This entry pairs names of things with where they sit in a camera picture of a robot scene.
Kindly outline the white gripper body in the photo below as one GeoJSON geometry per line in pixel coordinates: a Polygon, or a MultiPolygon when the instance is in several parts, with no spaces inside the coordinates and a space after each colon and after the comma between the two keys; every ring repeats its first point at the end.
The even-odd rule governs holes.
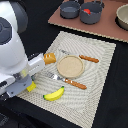
{"type": "Polygon", "coordinates": [[[33,57],[26,67],[16,74],[0,73],[0,99],[16,96],[32,84],[32,76],[45,67],[43,54],[33,57]]]}

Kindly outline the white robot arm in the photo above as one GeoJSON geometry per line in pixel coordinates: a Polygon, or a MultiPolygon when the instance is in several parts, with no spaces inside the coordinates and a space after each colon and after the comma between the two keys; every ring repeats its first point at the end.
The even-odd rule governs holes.
{"type": "Polygon", "coordinates": [[[19,34],[26,30],[25,9],[12,0],[0,0],[0,100],[12,98],[32,84],[45,67],[43,54],[29,60],[19,34]]]}

